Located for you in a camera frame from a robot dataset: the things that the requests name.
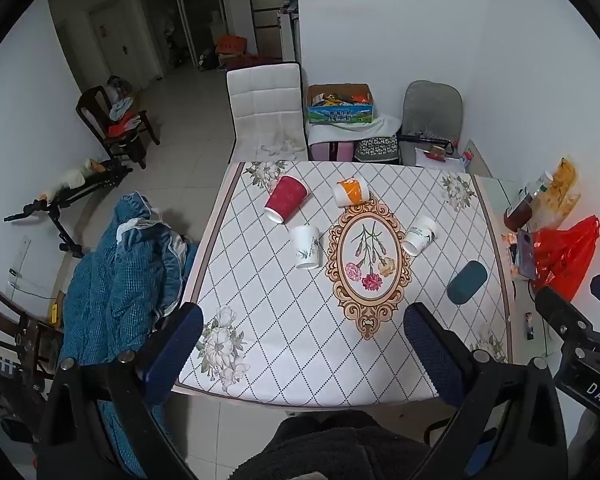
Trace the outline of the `black trousers legs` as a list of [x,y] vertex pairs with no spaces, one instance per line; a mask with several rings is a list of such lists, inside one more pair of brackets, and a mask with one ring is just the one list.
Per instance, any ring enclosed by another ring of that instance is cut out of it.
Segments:
[[233,479],[406,479],[429,452],[363,411],[304,413],[283,420]]

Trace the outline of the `glass side table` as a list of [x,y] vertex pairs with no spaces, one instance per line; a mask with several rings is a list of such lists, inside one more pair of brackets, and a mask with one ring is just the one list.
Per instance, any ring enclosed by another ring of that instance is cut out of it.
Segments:
[[[504,212],[518,192],[520,185],[512,181],[472,176],[476,192],[483,210],[484,220],[489,229],[494,252],[494,263],[498,268],[500,281],[502,318],[505,326],[506,356],[509,362],[526,364],[531,358],[548,359],[550,356],[550,336],[548,327],[535,310],[529,281],[514,271],[514,258],[509,244],[513,235],[504,226]],[[524,314],[533,315],[534,339],[524,336]]]

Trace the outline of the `blue quilted jacket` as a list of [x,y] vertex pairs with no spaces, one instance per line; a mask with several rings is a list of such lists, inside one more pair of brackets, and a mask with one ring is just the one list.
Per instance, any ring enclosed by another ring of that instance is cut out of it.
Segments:
[[76,267],[65,336],[43,417],[43,479],[191,479],[144,401],[143,345],[185,304],[194,248],[137,192],[122,196],[95,251]]

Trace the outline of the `white paper cup green print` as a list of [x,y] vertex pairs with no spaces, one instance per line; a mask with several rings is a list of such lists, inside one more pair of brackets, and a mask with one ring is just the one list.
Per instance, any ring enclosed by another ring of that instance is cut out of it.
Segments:
[[437,236],[437,223],[427,216],[420,216],[407,229],[402,247],[407,255],[417,257]]

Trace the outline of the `black white patterned bag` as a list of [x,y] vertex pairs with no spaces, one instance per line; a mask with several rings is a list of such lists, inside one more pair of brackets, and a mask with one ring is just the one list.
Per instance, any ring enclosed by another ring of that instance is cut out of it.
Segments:
[[355,143],[353,158],[357,162],[371,164],[394,164],[400,160],[396,136],[376,136]]

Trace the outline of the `small dark lighter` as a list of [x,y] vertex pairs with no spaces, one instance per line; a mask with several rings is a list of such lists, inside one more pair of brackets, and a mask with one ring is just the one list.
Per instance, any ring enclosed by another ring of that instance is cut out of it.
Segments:
[[533,315],[531,312],[524,314],[524,336],[527,340],[534,339]]

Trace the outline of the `dark wooden chair left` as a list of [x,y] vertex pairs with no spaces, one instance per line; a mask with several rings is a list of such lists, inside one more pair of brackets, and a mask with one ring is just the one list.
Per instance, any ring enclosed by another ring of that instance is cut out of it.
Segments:
[[0,291],[0,349],[19,365],[24,391],[35,401],[54,379],[64,334],[26,310]]

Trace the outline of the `cardboard box with snacks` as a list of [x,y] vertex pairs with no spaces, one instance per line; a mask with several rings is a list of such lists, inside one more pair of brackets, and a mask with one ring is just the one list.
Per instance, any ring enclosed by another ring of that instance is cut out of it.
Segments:
[[306,90],[310,124],[370,124],[374,99],[367,84],[311,84]]

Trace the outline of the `red plastic bag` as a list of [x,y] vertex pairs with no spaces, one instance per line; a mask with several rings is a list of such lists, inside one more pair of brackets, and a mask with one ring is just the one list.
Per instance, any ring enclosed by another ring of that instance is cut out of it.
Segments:
[[573,300],[592,263],[599,238],[600,219],[595,214],[568,230],[544,228],[534,232],[533,291],[548,286],[565,300]]

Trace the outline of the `floral diamond pattern tablecloth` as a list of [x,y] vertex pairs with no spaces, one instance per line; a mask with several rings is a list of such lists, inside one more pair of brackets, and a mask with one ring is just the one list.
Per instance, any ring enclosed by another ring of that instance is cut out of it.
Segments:
[[[309,194],[278,224],[264,206],[284,174]],[[431,398],[402,327],[413,302],[467,347],[507,361],[498,268],[471,177],[352,162],[229,166],[186,286],[204,330],[178,388],[294,408]],[[370,200],[339,208],[332,188],[349,178],[367,182]],[[420,216],[438,236],[411,257],[402,243]],[[306,224],[320,231],[313,270],[294,266],[290,231]],[[452,304],[446,286],[471,260],[488,279],[467,304]]]

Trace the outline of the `black wooden chair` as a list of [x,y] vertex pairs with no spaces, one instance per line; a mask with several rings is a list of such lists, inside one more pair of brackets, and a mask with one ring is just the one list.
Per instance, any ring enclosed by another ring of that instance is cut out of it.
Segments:
[[104,87],[87,89],[76,103],[76,114],[110,158],[126,158],[145,169],[147,150],[143,134],[160,144],[146,110],[140,110],[132,96],[113,103]]

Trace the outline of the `pink striped bag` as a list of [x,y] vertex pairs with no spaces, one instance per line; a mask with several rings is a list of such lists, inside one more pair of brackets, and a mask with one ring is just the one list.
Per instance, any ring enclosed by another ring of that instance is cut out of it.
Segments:
[[310,146],[311,157],[318,162],[352,162],[354,142],[323,142]]

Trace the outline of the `white paper cup bamboo print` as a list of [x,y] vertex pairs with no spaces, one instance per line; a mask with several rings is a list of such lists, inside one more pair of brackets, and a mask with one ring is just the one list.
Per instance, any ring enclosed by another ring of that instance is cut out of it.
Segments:
[[290,239],[297,269],[313,270],[321,265],[320,231],[315,226],[296,226]]

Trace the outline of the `grey smartphone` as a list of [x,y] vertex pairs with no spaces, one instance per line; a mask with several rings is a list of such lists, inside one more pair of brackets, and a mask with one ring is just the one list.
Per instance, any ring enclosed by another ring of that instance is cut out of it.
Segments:
[[517,266],[521,276],[536,279],[533,236],[523,230],[517,232]]

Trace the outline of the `white padded dining chair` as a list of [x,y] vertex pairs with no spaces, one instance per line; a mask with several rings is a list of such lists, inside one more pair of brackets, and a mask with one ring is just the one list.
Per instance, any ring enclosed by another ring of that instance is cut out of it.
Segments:
[[307,160],[300,66],[260,65],[226,74],[233,162]]

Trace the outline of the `red corrugated paper cup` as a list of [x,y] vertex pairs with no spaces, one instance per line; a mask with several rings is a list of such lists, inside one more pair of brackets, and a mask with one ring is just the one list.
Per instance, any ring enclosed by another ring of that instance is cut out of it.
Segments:
[[308,189],[299,179],[284,174],[279,178],[265,203],[265,217],[274,223],[285,223],[300,207],[308,194]]

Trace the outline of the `orange and white paper cup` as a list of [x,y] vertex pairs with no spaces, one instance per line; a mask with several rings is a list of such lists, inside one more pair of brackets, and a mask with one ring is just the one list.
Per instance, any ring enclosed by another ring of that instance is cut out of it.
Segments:
[[370,188],[363,178],[349,178],[338,181],[332,188],[332,195],[339,208],[346,208],[368,202]]

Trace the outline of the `dark teal glasses case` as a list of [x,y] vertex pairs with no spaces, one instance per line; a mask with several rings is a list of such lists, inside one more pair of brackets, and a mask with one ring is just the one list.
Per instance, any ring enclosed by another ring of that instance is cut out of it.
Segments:
[[467,304],[487,279],[488,272],[482,263],[468,261],[446,286],[446,294],[452,304]]

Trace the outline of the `plastic bottle brown liquid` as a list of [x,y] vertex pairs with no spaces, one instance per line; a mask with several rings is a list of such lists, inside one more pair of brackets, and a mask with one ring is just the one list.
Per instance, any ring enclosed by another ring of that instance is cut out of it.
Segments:
[[528,183],[518,192],[516,200],[504,212],[504,226],[509,231],[517,232],[531,220],[532,204],[547,191],[552,182],[553,176],[548,171],[544,171],[539,179]]

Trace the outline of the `grey cushioned chair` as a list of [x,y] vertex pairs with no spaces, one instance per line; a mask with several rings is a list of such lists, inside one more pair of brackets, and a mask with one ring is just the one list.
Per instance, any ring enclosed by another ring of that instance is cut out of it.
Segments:
[[454,87],[441,82],[416,80],[405,91],[402,127],[398,134],[401,162],[415,166],[416,148],[444,148],[457,157],[464,119],[463,99]]

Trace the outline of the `clear bag of food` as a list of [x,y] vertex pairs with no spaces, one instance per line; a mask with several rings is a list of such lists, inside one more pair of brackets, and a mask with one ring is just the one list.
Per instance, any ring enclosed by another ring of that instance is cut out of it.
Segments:
[[563,157],[547,190],[539,198],[533,216],[535,231],[558,229],[580,200],[579,175],[570,158]]

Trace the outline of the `black tripod stand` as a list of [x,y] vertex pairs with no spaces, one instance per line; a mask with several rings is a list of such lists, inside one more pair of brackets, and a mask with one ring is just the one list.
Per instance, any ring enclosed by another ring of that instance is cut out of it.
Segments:
[[131,167],[118,160],[107,159],[103,162],[88,158],[79,168],[68,171],[50,190],[22,207],[18,214],[5,217],[4,222],[16,222],[42,212],[58,229],[59,250],[68,252],[73,258],[84,257],[83,247],[78,244],[60,222],[61,211],[71,207],[82,198],[101,188],[116,188],[129,175]]

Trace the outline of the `white folded cloth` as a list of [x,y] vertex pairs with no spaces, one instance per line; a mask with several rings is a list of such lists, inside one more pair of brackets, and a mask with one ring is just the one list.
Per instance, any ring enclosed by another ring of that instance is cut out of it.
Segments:
[[400,119],[386,114],[380,114],[371,122],[360,122],[359,124],[309,124],[308,144],[332,143],[332,142],[358,142],[373,138],[390,138],[394,136],[402,126]]

